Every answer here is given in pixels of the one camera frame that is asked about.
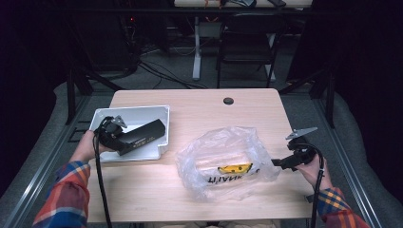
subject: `wrist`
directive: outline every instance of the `wrist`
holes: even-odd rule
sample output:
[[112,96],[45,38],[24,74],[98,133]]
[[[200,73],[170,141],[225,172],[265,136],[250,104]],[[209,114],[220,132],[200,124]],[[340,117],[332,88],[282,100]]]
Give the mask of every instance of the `wrist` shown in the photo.
[[324,180],[322,179],[322,182],[320,183],[319,190],[324,190],[328,188],[333,188],[332,183],[329,180]]
[[81,151],[81,150],[76,150],[74,154],[70,158],[70,162],[89,162],[91,159],[93,159],[95,156],[95,153],[93,151]]

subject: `table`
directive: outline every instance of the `table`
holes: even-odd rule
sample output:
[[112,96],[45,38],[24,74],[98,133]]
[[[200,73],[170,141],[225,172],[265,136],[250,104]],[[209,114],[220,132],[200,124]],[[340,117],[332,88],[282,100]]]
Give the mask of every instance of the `table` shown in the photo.
[[[285,8],[287,9],[309,8],[312,4],[312,0],[284,0],[284,2],[287,4],[285,6]],[[219,0],[209,0],[207,5],[205,5],[204,0],[175,0],[175,7],[178,8],[218,8],[219,6]],[[241,6],[239,4],[227,2],[225,4],[225,8],[241,8]],[[256,8],[274,9],[275,7],[267,0],[257,0]],[[200,79],[201,64],[202,56],[200,49],[200,22],[199,17],[195,17],[195,61],[193,63],[192,75],[192,79],[195,81],[198,81]],[[270,67],[270,65],[265,66],[267,75],[270,72]],[[271,80],[272,82],[275,81],[274,73],[272,74]]]
[[[231,105],[223,99],[234,99]],[[272,159],[291,155],[286,147],[292,129],[278,92],[271,88],[172,89],[117,91],[110,107],[170,105],[169,149],[157,161],[103,163],[111,220],[115,222],[296,219],[309,218],[304,196],[311,185],[299,172],[281,171],[273,182],[257,184],[244,200],[194,201],[180,179],[176,153],[207,131],[253,126]],[[91,161],[88,222],[105,222],[95,162]]]

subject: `black cable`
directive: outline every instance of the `black cable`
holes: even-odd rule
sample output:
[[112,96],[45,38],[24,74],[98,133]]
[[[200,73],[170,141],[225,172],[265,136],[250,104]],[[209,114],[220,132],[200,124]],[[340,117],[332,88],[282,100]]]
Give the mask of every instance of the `black cable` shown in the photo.
[[132,73],[136,72],[136,68],[128,68],[120,74],[112,75],[112,76],[103,76],[104,78],[108,79],[109,81],[123,79],[125,77],[130,76]]
[[311,147],[312,149],[314,149],[317,152],[317,155],[319,156],[319,172],[317,174],[317,183],[315,185],[315,190],[314,190],[314,202],[312,204],[312,215],[311,215],[311,228],[315,228],[317,225],[317,202],[318,202],[319,192],[320,192],[319,188],[320,188],[320,184],[322,182],[322,177],[323,177],[323,173],[324,173],[323,155],[322,155],[322,152],[320,152],[320,150],[312,144],[297,143],[297,145]]
[[158,83],[156,83],[156,84],[152,87],[152,89],[155,89],[157,86],[159,86],[162,81],[163,81],[163,78],[160,78],[160,81],[159,81]]
[[104,204],[106,223],[107,223],[107,227],[112,228],[112,222],[110,221],[109,209],[107,207],[106,193],[105,193],[105,188],[104,188],[104,179],[102,177],[102,170],[101,170],[101,157],[100,157],[100,150],[99,150],[100,149],[100,141],[99,141],[100,131],[101,131],[102,125],[106,121],[106,118],[104,118],[101,121],[100,125],[98,126],[98,131],[97,131],[96,136],[94,136],[94,139],[92,140],[92,145],[94,146],[94,150],[95,150],[95,163],[97,166],[98,182],[100,185],[102,201]]
[[157,77],[160,77],[160,78],[165,79],[167,81],[179,83],[180,85],[182,85],[182,86],[184,86],[186,88],[192,88],[192,87],[194,87],[194,88],[207,88],[205,85],[201,85],[201,84],[197,84],[197,83],[192,84],[192,83],[188,83],[188,82],[186,82],[186,81],[184,81],[182,79],[179,79],[174,73],[170,72],[168,69],[164,68],[163,66],[159,66],[159,67],[164,68],[166,71],[168,71],[170,74],[172,74],[173,77],[160,72],[158,69],[154,68],[153,66],[151,66],[148,63],[145,63],[143,61],[141,61],[139,63],[139,67],[141,67],[145,71],[147,71],[147,72],[149,72],[149,73],[151,73],[151,74],[153,74],[153,75],[155,75]]

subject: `white plastic tray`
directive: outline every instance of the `white plastic tray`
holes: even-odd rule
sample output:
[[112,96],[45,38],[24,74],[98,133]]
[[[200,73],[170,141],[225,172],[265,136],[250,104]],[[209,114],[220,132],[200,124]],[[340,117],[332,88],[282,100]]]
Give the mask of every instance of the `white plastic tray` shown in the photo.
[[124,132],[136,129],[144,124],[148,124],[160,119],[165,125],[165,135],[143,145],[133,151],[120,156],[117,152],[105,152],[101,154],[101,162],[127,162],[127,161],[145,161],[158,160],[161,154],[168,150],[169,142],[169,106],[137,106],[121,108],[99,108],[95,111],[92,118],[90,130],[98,128],[101,121],[106,116],[116,117],[120,115],[125,121],[127,128]]

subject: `person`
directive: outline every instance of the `person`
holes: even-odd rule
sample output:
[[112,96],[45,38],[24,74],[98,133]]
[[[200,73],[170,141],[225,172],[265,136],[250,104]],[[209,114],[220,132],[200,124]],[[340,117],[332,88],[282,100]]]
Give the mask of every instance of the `person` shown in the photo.
[[[88,130],[78,143],[68,163],[56,171],[56,181],[36,215],[32,227],[86,227],[90,175],[88,162],[95,158],[94,132]],[[100,144],[99,152],[110,149]]]
[[[317,212],[325,222],[326,227],[370,227],[353,212],[341,190],[333,187],[325,159],[324,162],[324,173],[319,186]],[[296,166],[296,169],[315,189],[319,172],[319,156],[316,154],[311,162],[300,164]]]
[[[90,175],[88,162],[95,158],[93,138],[94,132],[88,130],[68,163],[56,171],[56,181],[32,227],[86,227],[89,202],[87,182]],[[100,144],[99,151],[103,153],[110,149]],[[314,187],[319,171],[318,164],[316,155],[310,163],[296,166]],[[340,189],[333,187],[326,162],[317,211],[326,227],[369,227],[346,203]]]

